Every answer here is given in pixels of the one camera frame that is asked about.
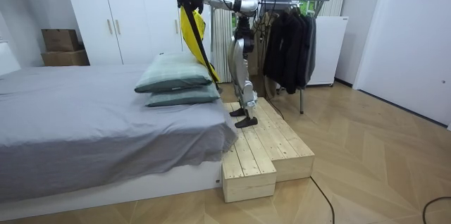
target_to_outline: cardboard box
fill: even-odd
[[[89,66],[86,50],[41,54],[45,66]]]
[[[42,30],[47,51],[77,51],[80,49],[75,30]]]

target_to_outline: black jacket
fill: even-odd
[[[281,13],[271,26],[263,73],[294,94],[297,87],[305,88],[313,69],[311,18],[298,12]]]

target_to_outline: white wardrobe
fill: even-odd
[[[156,54],[187,51],[177,0],[71,0],[91,65],[149,63]],[[210,57],[210,8],[204,7]]]

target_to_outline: yellow bag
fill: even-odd
[[[204,39],[204,32],[205,32],[205,22],[204,19],[202,19],[202,16],[199,12],[194,10],[192,12],[194,16],[194,21],[196,22],[197,29],[199,30],[200,38]],[[196,59],[205,67],[207,67],[207,62],[204,60],[204,57],[202,56],[202,52],[200,51],[199,45],[197,44],[196,37],[194,35],[194,32],[191,28],[190,21],[188,20],[188,16],[186,15],[185,9],[180,7],[180,27],[182,29],[183,39],[186,42],[186,45],[188,45],[188,48],[190,48],[191,53],[196,57]],[[208,62],[208,66],[210,67],[211,72],[213,75],[210,75],[214,82],[219,82],[219,76],[218,73],[214,70],[213,66]]]

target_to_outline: clothes rack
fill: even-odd
[[[263,0],[260,2],[262,5],[262,13],[265,13],[267,11],[278,10],[281,7],[287,7],[287,6],[294,6],[298,5],[299,3],[303,1],[316,1],[318,2],[314,9],[314,18],[318,17],[319,12],[321,11],[321,8],[323,7],[324,2],[330,1],[330,0]],[[299,112],[301,114],[304,114],[304,90],[300,90],[300,98],[299,98]]]

